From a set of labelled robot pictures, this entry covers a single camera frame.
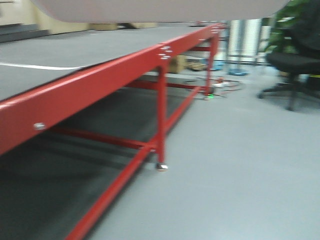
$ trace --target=office chair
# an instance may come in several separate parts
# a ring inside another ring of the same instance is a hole
[[[265,93],[290,91],[289,104],[286,108],[294,110],[297,93],[320,99],[320,94],[305,87],[299,81],[299,75],[320,75],[320,0],[310,0],[300,16],[300,20],[290,29],[283,29],[284,35],[292,39],[298,50],[297,54],[272,52],[266,60],[282,72],[288,73],[287,83],[262,90],[258,98],[263,99]]]

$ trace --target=chair wheel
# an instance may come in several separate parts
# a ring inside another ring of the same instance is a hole
[[[260,92],[258,95],[257,95],[258,99],[263,99],[265,96],[264,96],[264,93],[263,92]]]

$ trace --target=table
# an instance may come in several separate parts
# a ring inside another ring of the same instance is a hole
[[[167,83],[170,59],[187,50],[208,51],[210,69],[222,29],[223,25],[219,23],[203,28],[165,24],[158,29],[86,31],[0,45],[6,60],[2,57],[0,62],[2,78],[10,80],[1,79],[0,86],[0,154],[48,130],[138,150],[66,240],[79,240],[88,233],[149,153],[157,154],[159,171],[168,169],[165,163],[166,133],[194,96],[203,92],[207,97],[210,89],[210,71],[206,86]],[[210,46],[197,47],[204,41]],[[157,82],[136,80],[155,68],[158,69]],[[157,133],[149,141],[57,126],[122,87],[157,91]],[[167,87],[190,90],[188,97],[168,118]]]

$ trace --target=chair base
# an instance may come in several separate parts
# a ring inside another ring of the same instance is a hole
[[[320,99],[320,94],[315,91],[312,91],[304,86],[301,82],[297,80],[298,76],[290,76],[290,83],[278,83],[276,86],[267,88],[262,90],[257,97],[259,99],[263,99],[265,97],[265,93],[275,93],[275,92],[285,92],[290,91],[291,95],[289,98],[289,104],[287,106],[287,110],[294,111],[294,104],[297,98],[297,93],[304,93],[308,96]]]

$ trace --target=gray tabletop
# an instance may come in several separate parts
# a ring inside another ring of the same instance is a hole
[[[83,67],[108,62],[198,30],[185,23],[156,28],[82,31],[0,44],[0,101]]]

